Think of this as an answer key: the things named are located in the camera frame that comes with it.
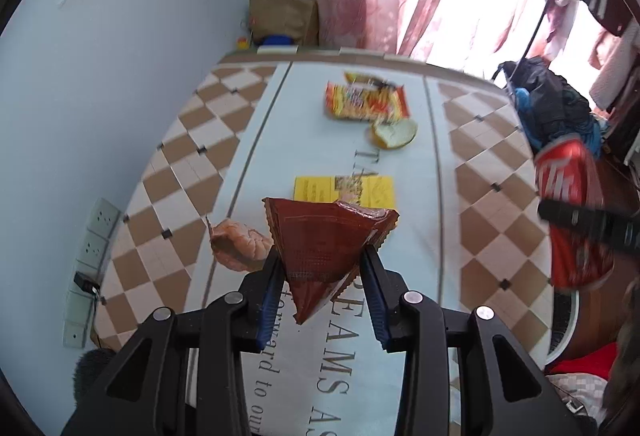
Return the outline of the small yellow bottle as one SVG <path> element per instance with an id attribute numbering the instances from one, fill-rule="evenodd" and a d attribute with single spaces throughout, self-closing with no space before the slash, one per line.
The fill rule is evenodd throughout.
<path id="1" fill-rule="evenodd" d="M 246 37 L 240 37 L 238 40 L 236 40 L 236 47 L 239 50 L 247 50 L 250 47 L 250 42 Z"/>

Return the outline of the yellow citrus peel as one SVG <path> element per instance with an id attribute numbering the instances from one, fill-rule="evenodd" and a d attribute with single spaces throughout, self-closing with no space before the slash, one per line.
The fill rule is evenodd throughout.
<path id="1" fill-rule="evenodd" d="M 398 150 L 408 145 L 418 133 L 418 124 L 411 118 L 393 122 L 375 122 L 371 126 L 373 142 L 384 150 Z"/>

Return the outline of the yellow cigarette box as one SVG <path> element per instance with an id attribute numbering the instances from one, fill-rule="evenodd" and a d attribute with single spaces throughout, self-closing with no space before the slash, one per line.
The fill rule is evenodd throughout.
<path id="1" fill-rule="evenodd" d="M 390 176 L 300 176 L 295 178 L 293 200 L 310 203 L 342 201 L 366 208 L 396 207 Z"/>

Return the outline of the orange snack bag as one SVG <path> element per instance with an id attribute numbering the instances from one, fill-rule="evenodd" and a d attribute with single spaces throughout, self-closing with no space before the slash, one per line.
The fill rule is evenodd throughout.
<path id="1" fill-rule="evenodd" d="M 331 116 L 359 122 L 397 122 L 410 116 L 402 86 L 374 88 L 329 82 L 324 104 Z"/>

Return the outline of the white wall sockets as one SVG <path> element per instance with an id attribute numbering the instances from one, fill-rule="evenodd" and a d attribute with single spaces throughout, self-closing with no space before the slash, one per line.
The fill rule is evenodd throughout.
<path id="1" fill-rule="evenodd" d="M 70 283 L 65 297 L 62 344 L 66 348 L 83 349 L 90 338 L 96 306 L 102 299 L 101 282 L 108 249 L 122 212 L 100 197 L 94 203 L 73 259 Z M 100 285 L 100 297 L 81 292 L 74 284 L 76 271 L 87 274 Z"/>

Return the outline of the red cola can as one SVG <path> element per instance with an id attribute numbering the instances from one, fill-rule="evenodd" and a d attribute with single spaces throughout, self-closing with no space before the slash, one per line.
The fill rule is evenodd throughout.
<path id="1" fill-rule="evenodd" d="M 603 189 L 596 160 L 577 135 L 547 144 L 534 159 L 539 218 L 548 223 L 551 283 L 563 292 L 600 285 L 614 255 L 600 239 Z"/>

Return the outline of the pile of dark clothes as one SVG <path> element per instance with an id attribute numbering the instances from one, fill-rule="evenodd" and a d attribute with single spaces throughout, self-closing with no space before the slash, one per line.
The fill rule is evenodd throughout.
<path id="1" fill-rule="evenodd" d="M 491 80 L 499 74 L 508 82 L 521 128 L 534 154 L 555 140 L 577 135 L 596 159 L 600 157 L 602 130 L 588 100 L 563 76 L 549 70 L 543 58 L 502 62 Z"/>

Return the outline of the torn snack bag strip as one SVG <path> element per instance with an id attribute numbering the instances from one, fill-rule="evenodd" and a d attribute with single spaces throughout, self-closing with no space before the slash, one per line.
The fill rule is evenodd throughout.
<path id="1" fill-rule="evenodd" d="M 362 84 L 363 86 L 375 88 L 375 89 L 397 89 L 398 84 L 393 81 L 363 73 L 345 72 L 345 80 L 349 84 Z"/>

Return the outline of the white round trash bin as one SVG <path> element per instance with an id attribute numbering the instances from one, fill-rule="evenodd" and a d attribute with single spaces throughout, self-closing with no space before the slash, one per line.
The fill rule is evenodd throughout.
<path id="1" fill-rule="evenodd" d="M 551 338 L 546 366 L 559 360 L 570 344 L 577 328 L 579 309 L 578 291 L 553 293 Z"/>

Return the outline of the black wall plug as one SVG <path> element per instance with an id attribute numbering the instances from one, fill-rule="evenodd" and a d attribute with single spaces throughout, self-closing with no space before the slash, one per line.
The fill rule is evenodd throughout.
<path id="1" fill-rule="evenodd" d="M 74 274 L 74 284 L 86 294 L 93 297 L 100 297 L 100 285 L 96 280 L 89 277 L 87 274 L 80 271 L 76 271 Z"/>

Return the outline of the brown foil wrapper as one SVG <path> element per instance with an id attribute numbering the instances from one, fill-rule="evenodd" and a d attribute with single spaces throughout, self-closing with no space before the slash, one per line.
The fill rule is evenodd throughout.
<path id="1" fill-rule="evenodd" d="M 382 246 L 395 229 L 393 209 L 342 201 L 310 203 L 266 197 L 269 231 L 284 263 L 286 282 L 302 325 L 359 274 L 363 248 Z"/>

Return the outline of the brown paper bag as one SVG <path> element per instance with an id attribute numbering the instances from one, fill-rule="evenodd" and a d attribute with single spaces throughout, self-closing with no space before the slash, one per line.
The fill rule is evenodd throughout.
<path id="1" fill-rule="evenodd" d="M 257 46 L 270 37 L 286 37 L 294 46 L 318 46 L 318 4 L 314 0 L 250 0 L 248 28 Z"/>

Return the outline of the hanging clothes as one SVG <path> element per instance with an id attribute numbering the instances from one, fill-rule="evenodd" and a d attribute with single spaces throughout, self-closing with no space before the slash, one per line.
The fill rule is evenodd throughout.
<path id="1" fill-rule="evenodd" d="M 539 52 L 599 110 L 623 98 L 639 62 L 639 23 L 624 0 L 549 0 Z"/>

